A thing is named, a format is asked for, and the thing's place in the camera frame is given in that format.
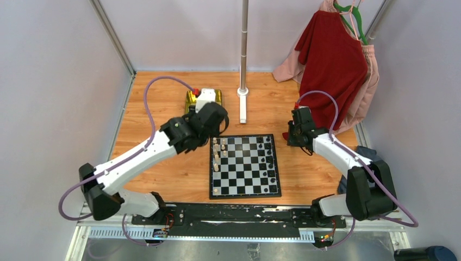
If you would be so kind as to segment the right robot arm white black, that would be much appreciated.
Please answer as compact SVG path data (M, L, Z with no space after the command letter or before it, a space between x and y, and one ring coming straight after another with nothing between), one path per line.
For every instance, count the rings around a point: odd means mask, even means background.
M378 218L397 209L389 165L361 156L341 143L327 128L317 128L308 107L296 108L288 122L287 144L307 149L327 159L346 179L346 192L312 201L310 219L318 227L333 216L351 216L358 221Z

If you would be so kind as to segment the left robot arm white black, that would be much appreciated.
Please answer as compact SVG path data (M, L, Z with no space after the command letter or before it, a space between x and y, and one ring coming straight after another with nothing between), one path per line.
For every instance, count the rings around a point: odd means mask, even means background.
M202 89L188 114L174 117L131 150L106 163L83 164L78 172L81 190L92 217L101 221L115 214L135 214L159 225L166 219L162 198L156 192L142 194L123 187L133 178L163 160L194 151L220 134L220 124L229 123L225 108L216 102L216 90Z

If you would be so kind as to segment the black white chessboard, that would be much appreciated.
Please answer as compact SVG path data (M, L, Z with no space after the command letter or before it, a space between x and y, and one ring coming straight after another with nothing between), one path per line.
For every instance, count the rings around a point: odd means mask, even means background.
M222 145L221 139L227 139ZM271 155L267 155L265 143L272 143ZM214 154L220 156L219 171L215 172ZM209 198L281 197L276 146L273 134L222 135L210 139Z

